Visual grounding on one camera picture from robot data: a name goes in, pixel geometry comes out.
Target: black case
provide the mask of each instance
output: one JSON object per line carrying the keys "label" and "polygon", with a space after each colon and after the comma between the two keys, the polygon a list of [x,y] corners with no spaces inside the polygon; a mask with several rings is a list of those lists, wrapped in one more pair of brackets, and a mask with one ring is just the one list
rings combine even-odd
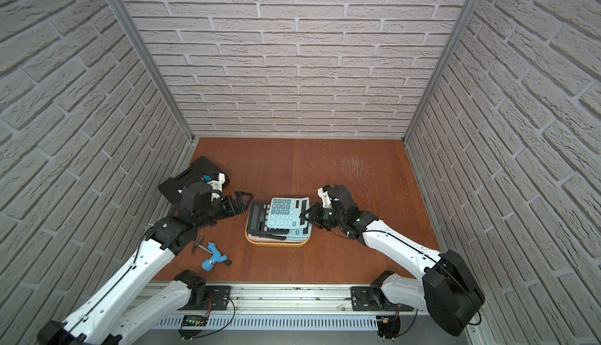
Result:
{"label": "black case", "polygon": [[225,189],[229,184],[229,176],[211,160],[200,156],[198,159],[192,161],[188,169],[176,177],[168,178],[162,182],[159,185],[159,191],[171,204],[176,204],[179,202],[181,196],[179,190],[183,190],[191,183],[201,182],[203,176],[213,176],[217,172],[225,174],[225,183],[223,184],[223,188]]}

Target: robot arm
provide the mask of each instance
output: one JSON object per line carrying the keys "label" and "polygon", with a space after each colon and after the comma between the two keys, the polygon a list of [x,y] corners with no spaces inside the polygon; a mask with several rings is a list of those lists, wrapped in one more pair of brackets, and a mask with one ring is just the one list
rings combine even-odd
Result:
{"label": "robot arm", "polygon": [[462,332],[485,297],[459,254],[451,250],[441,254],[401,235],[375,214],[359,210],[344,186],[325,186],[317,193],[321,203],[302,214],[313,226],[328,231],[338,227],[350,239],[380,251],[415,277],[403,278],[392,272],[380,275],[372,297],[376,305],[407,304],[427,310],[448,333],[458,336]]}

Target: blue object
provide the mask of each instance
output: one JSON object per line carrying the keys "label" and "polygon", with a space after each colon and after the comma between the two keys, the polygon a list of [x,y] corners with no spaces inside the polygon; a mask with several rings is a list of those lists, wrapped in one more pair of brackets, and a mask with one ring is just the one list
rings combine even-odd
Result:
{"label": "blue object", "polygon": [[226,261],[227,255],[221,255],[221,252],[217,250],[217,246],[213,242],[208,244],[207,248],[213,253],[213,256],[203,261],[203,269],[208,272],[213,269],[215,264],[223,263],[224,261]]}

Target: mounting plate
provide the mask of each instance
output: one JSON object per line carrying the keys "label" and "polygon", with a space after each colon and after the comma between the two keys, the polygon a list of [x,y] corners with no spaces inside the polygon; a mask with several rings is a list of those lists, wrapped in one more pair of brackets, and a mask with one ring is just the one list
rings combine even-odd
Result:
{"label": "mounting plate", "polygon": [[[394,304],[390,304],[390,306],[379,308],[372,303],[372,288],[369,286],[351,286],[350,287],[350,296],[353,302],[353,311],[397,311],[397,308]],[[410,312],[413,311],[414,308],[407,305],[399,305],[399,311]]]}

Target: calculator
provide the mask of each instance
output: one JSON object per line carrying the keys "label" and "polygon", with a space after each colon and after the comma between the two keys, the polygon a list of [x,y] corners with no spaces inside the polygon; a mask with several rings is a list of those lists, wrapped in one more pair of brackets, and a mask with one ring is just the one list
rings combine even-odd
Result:
{"label": "calculator", "polygon": [[267,211],[267,226],[272,229],[305,229],[309,223],[300,215],[308,207],[309,198],[273,198]]}

